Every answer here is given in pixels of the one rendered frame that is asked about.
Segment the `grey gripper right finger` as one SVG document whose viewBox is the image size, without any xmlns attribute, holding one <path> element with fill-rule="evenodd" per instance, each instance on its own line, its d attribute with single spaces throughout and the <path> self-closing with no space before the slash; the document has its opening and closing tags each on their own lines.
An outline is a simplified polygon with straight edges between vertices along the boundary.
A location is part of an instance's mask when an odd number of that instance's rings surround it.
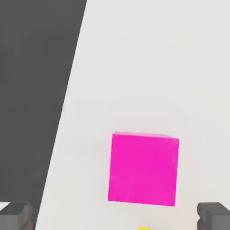
<svg viewBox="0 0 230 230">
<path fill-rule="evenodd" d="M 230 230 L 230 210 L 220 202 L 198 203 L 197 230 Z"/>
</svg>

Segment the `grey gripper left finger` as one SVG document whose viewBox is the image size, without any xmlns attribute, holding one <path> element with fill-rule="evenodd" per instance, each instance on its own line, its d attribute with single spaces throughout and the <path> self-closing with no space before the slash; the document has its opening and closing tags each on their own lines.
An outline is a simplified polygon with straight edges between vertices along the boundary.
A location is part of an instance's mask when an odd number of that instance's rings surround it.
<svg viewBox="0 0 230 230">
<path fill-rule="evenodd" d="M 10 202 L 0 211 L 0 230 L 34 230 L 33 206 L 28 202 Z"/>
</svg>

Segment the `large magenta box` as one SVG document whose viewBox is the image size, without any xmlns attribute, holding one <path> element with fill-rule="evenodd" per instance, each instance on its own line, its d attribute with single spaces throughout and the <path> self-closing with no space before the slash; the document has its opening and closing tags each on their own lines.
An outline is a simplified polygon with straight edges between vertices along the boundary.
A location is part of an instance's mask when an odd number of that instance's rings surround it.
<svg viewBox="0 0 230 230">
<path fill-rule="evenodd" d="M 114 133 L 108 201 L 175 206 L 179 139 Z"/>
</svg>

